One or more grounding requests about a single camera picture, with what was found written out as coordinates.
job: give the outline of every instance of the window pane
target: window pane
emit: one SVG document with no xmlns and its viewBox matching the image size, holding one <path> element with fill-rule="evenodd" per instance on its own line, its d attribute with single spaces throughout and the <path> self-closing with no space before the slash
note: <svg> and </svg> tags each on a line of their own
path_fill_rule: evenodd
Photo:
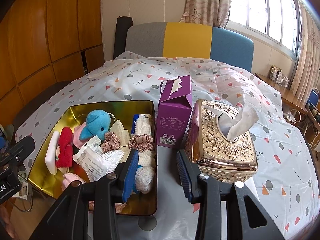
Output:
<svg viewBox="0 0 320 240">
<path fill-rule="evenodd" d="M 247 0 L 231 0 L 230 21 L 247 24 Z"/>
<path fill-rule="evenodd" d="M 282 44 L 295 52 L 297 40 L 297 15 L 293 0 L 281 0 L 283 10 Z"/>
<path fill-rule="evenodd" d="M 266 33 L 266 0 L 249 0 L 249 27 Z"/>
<path fill-rule="evenodd" d="M 269 36 L 277 41 L 281 39 L 281 3 L 280 0 L 269 0 L 270 28 Z"/>
</svg>

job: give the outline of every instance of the window sill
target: window sill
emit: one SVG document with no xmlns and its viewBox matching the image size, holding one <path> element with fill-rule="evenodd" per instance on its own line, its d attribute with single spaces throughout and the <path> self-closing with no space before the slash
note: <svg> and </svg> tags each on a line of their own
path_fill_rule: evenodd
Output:
<svg viewBox="0 0 320 240">
<path fill-rule="evenodd" d="M 228 24 L 226 26 L 227 30 L 234 31 L 236 33 L 242 34 L 244 36 L 247 36 L 248 38 L 255 39 L 257 41 L 262 42 L 263 44 L 266 44 L 267 46 L 275 49 L 276 51 L 280 52 L 284 56 L 291 58 L 294 61 L 297 61 L 297 56 L 295 53 L 288 49 L 287 47 L 273 41 L 272 39 L 268 38 L 268 36 L 260 34 L 258 32 L 255 32 L 253 30 L 247 29 L 244 25 L 241 25 L 236 22 L 228 21 Z"/>
</svg>

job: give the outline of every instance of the bed cover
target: bed cover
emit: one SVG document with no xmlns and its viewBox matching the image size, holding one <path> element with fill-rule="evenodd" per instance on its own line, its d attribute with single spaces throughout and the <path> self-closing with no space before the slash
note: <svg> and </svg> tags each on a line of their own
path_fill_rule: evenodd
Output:
<svg viewBox="0 0 320 240">
<path fill-rule="evenodd" d="M 231 104 L 238 109 L 244 104 L 254 107 L 259 120 L 250 128 L 250 133 L 259 165 L 253 180 L 260 202 L 285 239 L 300 238 L 312 226 L 320 206 L 317 176 L 308 147 L 300 131 L 283 119 L 280 93 L 250 72 L 223 62 L 199 58 L 144 58 L 128 51 L 116 60 L 105 62 L 50 98 L 18 129 L 17 141 L 31 135 L 36 143 L 35 151 L 24 162 L 27 171 L 46 136 L 69 106 L 151 100 L 157 113 L 161 82 L 183 75 L 191 76 L 193 103 L 202 98 Z M 177 235 L 177 239 L 194 239 L 195 227 L 193 232 L 185 232 L 184 228 L 188 224 L 196 225 L 197 212 L 190 204 L 184 211 L 183 223 L 173 222 L 161 239 L 175 239 Z M 166 223 L 159 215 L 156 220 L 157 227 Z M 150 238 L 143 239 L 158 239 L 152 232 L 148 232 Z"/>
</svg>

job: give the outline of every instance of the nutrition facts table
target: nutrition facts table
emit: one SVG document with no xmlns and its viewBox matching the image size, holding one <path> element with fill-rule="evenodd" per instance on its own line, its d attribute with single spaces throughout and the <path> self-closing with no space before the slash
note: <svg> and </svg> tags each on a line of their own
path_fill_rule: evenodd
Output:
<svg viewBox="0 0 320 240">
<path fill-rule="evenodd" d="M 176 119 L 170 119 L 170 118 L 164 118 L 161 117 L 160 121 L 160 127 L 169 128 L 173 130 L 179 130 L 181 131 L 183 129 L 184 121 L 176 120 Z"/>
</svg>

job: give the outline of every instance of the barcode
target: barcode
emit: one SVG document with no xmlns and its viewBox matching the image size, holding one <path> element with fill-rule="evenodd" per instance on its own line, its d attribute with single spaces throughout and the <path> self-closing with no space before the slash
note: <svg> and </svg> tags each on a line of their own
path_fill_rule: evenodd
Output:
<svg viewBox="0 0 320 240">
<path fill-rule="evenodd" d="M 170 138 L 160 137 L 160 142 L 161 142 L 161 143 L 164 143 L 164 144 L 175 145 L 175 144 L 176 144 L 176 139 L 170 139 Z"/>
</svg>

